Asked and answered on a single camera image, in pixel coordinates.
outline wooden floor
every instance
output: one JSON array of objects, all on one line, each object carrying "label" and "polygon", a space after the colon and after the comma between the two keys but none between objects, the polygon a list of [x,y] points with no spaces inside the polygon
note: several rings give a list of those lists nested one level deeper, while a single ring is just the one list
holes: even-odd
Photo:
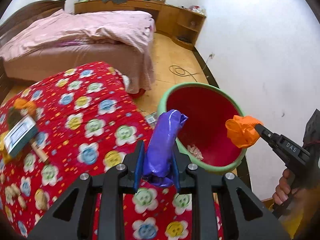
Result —
[{"label": "wooden floor", "polygon": [[[153,84],[152,90],[147,91],[142,97],[135,100],[138,109],[140,109],[143,115],[156,112],[162,95],[170,87],[175,84],[194,81],[191,76],[180,77],[171,73],[169,70],[171,65],[179,65],[190,73],[200,73],[194,75],[196,80],[198,82],[208,83],[193,52],[178,46],[164,35],[155,33],[152,60],[155,68],[156,82]],[[14,86],[4,99],[4,102],[25,88],[25,86]]]}]

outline human hand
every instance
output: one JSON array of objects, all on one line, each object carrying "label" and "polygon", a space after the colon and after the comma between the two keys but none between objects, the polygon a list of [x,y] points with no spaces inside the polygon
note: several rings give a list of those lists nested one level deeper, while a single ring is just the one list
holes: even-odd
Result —
[{"label": "human hand", "polygon": [[288,185],[288,178],[291,171],[285,169],[282,173],[282,177],[279,180],[279,185],[276,186],[276,192],[272,195],[274,202],[278,205],[281,205],[284,201],[288,199],[288,194],[291,191],[290,186]]}]

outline bed headboard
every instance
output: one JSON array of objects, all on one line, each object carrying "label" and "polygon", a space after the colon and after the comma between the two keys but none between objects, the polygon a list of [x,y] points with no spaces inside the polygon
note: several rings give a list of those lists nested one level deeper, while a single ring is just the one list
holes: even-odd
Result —
[{"label": "bed headboard", "polygon": [[12,14],[0,26],[0,47],[33,22],[46,18],[60,9],[64,9],[66,0],[43,0],[30,3]]}]

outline pink blanket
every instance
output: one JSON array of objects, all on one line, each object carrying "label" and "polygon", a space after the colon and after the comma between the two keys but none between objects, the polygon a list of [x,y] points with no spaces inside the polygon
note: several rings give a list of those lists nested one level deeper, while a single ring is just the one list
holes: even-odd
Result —
[{"label": "pink blanket", "polygon": [[13,37],[0,49],[5,61],[27,55],[39,49],[55,47],[68,41],[88,44],[120,41],[135,47],[140,53],[148,51],[154,20],[142,11],[96,12],[71,15],[60,10],[38,20]]}]

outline cable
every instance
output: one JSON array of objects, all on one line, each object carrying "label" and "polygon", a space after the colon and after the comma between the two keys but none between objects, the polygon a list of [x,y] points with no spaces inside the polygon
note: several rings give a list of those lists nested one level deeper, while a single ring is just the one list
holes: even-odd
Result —
[{"label": "cable", "polygon": [[[210,55],[208,56],[208,58],[207,58],[207,60],[206,60],[206,62],[205,62],[205,66],[204,66],[204,68],[202,69],[202,71],[207,67],[207,62],[208,62],[209,58],[210,58]],[[194,77],[194,75],[200,74],[199,72],[191,74],[188,70],[185,70],[185,69],[183,69],[182,67],[180,67],[180,66],[178,66],[178,65],[171,65],[171,66],[169,67],[169,70],[170,70],[171,73],[173,73],[173,74],[175,74],[176,76],[179,76],[179,77],[192,76],[193,79],[194,79],[196,82],[198,82],[198,81],[196,80],[196,78]]]}]

